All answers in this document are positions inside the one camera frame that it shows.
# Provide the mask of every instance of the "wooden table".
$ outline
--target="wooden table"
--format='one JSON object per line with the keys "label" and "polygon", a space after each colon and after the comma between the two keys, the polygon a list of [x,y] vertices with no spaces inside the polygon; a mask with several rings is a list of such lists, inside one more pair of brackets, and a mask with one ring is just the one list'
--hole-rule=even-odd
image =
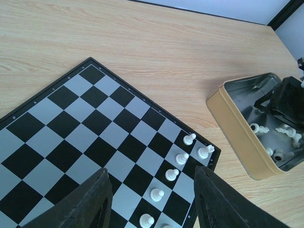
{"label": "wooden table", "polygon": [[232,187],[303,227],[304,163],[252,180],[205,104],[228,79],[298,75],[270,27],[126,0],[7,0],[0,15],[0,116],[92,56],[220,147]]}

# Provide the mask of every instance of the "chess piece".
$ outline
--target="chess piece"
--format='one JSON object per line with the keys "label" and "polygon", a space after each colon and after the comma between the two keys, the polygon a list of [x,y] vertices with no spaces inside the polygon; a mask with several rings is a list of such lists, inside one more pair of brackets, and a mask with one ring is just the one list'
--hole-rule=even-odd
{"label": "chess piece", "polygon": [[199,156],[199,158],[201,158],[201,159],[206,159],[206,158],[208,158],[208,151],[205,149],[205,148],[199,148],[198,149],[198,156]]}
{"label": "chess piece", "polygon": [[196,134],[192,133],[191,135],[186,135],[183,139],[184,144],[187,146],[191,145],[193,143],[193,140],[196,138]]}
{"label": "chess piece", "polygon": [[206,148],[201,147],[198,149],[198,156],[201,159],[206,159],[206,158],[208,158],[208,154],[214,152],[214,150],[215,150],[214,146],[212,146],[212,145],[209,145]]}
{"label": "chess piece", "polygon": [[300,143],[299,140],[302,138],[302,135],[296,133],[295,136],[293,137],[293,147],[295,148],[299,148],[300,147]]}
{"label": "chess piece", "polygon": [[162,199],[164,194],[165,193],[163,192],[163,190],[153,189],[150,193],[150,197],[154,202],[158,202]]}
{"label": "chess piece", "polygon": [[252,129],[253,133],[256,135],[263,135],[263,134],[269,132],[268,127],[259,126],[257,123],[252,123],[250,125],[250,128]]}
{"label": "chess piece", "polygon": [[168,181],[174,181],[179,173],[177,169],[167,170],[165,176]]}
{"label": "chess piece", "polygon": [[266,150],[266,152],[268,153],[269,156],[272,156],[274,154],[274,151],[269,147],[266,147],[265,150]]}
{"label": "chess piece", "polygon": [[183,165],[186,163],[187,159],[189,158],[189,154],[184,153],[184,154],[178,154],[175,158],[176,163],[179,165]]}
{"label": "chess piece", "polygon": [[287,134],[287,136],[290,137],[290,138],[295,137],[295,134],[296,134],[295,129],[294,129],[294,128],[291,128],[291,127],[288,128],[288,129],[284,129],[284,128],[282,128],[282,127],[278,127],[278,128],[276,128],[276,131],[277,131],[277,132],[280,132],[280,133],[285,133],[285,134]]}
{"label": "chess piece", "polygon": [[154,218],[149,214],[143,214],[139,218],[139,225],[142,228],[150,228],[153,225],[153,223],[154,223]]}

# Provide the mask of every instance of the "white pawn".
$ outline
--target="white pawn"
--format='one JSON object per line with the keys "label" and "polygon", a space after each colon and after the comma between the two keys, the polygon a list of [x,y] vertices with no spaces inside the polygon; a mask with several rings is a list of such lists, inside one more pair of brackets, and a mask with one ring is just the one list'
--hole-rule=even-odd
{"label": "white pawn", "polygon": [[168,181],[174,181],[179,173],[177,169],[167,170],[165,176]]}
{"label": "white pawn", "polygon": [[196,134],[192,133],[191,135],[186,135],[183,139],[184,144],[187,146],[191,145],[193,143],[193,140],[196,138]]}
{"label": "white pawn", "polygon": [[198,156],[201,159],[206,159],[208,158],[208,151],[205,148],[199,148],[198,149]]}
{"label": "white pawn", "polygon": [[300,147],[300,143],[299,143],[299,140],[302,138],[302,135],[296,133],[295,136],[293,137],[293,147],[295,148],[299,148]]}
{"label": "white pawn", "polygon": [[268,127],[259,126],[257,123],[252,123],[250,125],[250,128],[252,129],[253,133],[256,135],[263,135],[263,134],[269,132]]}
{"label": "white pawn", "polygon": [[178,154],[175,158],[176,163],[179,165],[183,165],[186,163],[187,159],[189,158],[189,155],[187,153],[184,154]]}
{"label": "white pawn", "polygon": [[150,197],[154,202],[158,202],[162,199],[164,194],[165,193],[163,192],[163,190],[153,189],[150,193]]}
{"label": "white pawn", "polygon": [[154,223],[154,218],[152,216],[150,216],[149,214],[143,214],[139,218],[139,225],[142,228],[149,228],[153,225],[153,223]]}

